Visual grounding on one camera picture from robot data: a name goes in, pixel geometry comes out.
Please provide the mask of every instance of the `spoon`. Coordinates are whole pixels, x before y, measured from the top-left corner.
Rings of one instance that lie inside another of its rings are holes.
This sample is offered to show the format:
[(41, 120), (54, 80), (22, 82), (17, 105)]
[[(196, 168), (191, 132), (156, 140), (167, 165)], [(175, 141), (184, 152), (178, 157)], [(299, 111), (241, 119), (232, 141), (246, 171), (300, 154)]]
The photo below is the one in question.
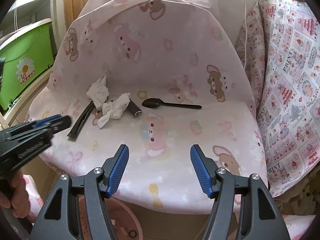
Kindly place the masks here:
[(148, 108), (157, 108), (160, 105), (164, 106), (175, 106), (175, 107), (182, 107), (182, 108), (191, 108), (191, 109), (201, 109), (202, 106), (199, 105), (187, 105), (187, 104), (174, 104), (174, 103), (166, 103), (162, 101), (160, 98), (147, 98), (142, 102), (142, 106)]

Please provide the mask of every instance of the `green plastic box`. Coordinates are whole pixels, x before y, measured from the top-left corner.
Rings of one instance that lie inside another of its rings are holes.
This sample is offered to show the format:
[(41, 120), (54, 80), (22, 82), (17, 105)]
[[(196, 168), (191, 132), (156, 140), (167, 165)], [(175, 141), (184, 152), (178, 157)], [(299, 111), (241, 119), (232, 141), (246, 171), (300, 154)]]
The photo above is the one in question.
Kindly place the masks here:
[(4, 110), (53, 64), (51, 22), (51, 19), (44, 19), (28, 25), (0, 46), (0, 57), (5, 58), (0, 92), (0, 105)]

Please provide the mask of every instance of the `silver bolt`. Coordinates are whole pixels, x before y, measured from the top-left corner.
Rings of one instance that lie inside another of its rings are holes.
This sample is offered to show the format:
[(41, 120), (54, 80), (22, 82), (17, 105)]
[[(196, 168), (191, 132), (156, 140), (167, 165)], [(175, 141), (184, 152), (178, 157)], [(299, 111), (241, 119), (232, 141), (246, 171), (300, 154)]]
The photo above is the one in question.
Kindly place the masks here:
[(62, 174), (61, 176), (60, 176), (60, 179), (61, 180), (67, 180), (69, 178), (69, 176), (67, 175), (67, 174)]
[(251, 177), (252, 177), (253, 179), (255, 179), (255, 180), (260, 179), (260, 176), (259, 176), (258, 174), (255, 174), (255, 173), (252, 174)]
[(227, 170), (224, 169), (224, 168), (219, 168), (219, 169), (218, 169), (218, 173), (219, 173), (219, 174), (225, 174), (226, 172), (227, 172)]
[(100, 174), (102, 172), (102, 169), (101, 168), (94, 168), (93, 169), (93, 173), (94, 174)]

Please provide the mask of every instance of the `crumpled tissue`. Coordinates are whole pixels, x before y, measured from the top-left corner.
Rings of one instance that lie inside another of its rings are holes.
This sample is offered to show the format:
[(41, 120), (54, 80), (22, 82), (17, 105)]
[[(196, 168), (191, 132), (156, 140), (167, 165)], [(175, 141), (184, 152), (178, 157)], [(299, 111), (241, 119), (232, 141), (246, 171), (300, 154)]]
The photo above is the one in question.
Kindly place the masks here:
[(109, 95), (109, 90), (106, 87), (106, 78), (106, 76), (99, 78), (87, 92), (87, 96), (93, 101), (98, 111), (102, 109), (102, 105), (107, 101)]
[(102, 106), (103, 117), (98, 120), (98, 127), (101, 129), (109, 119), (119, 119), (128, 104), (130, 103), (130, 93), (124, 93), (114, 102), (104, 103)]

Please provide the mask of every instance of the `spoon handle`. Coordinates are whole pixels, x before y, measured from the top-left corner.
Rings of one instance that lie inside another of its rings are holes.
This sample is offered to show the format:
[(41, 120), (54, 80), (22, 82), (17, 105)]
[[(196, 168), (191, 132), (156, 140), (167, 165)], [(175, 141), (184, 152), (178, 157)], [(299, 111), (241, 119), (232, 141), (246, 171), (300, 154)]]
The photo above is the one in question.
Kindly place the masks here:
[(191, 109), (201, 109), (202, 106), (199, 105), (187, 105), (187, 104), (175, 104), (175, 103), (165, 103), (163, 102), (165, 106), (174, 106), (174, 107), (182, 107), (182, 108), (191, 108)]

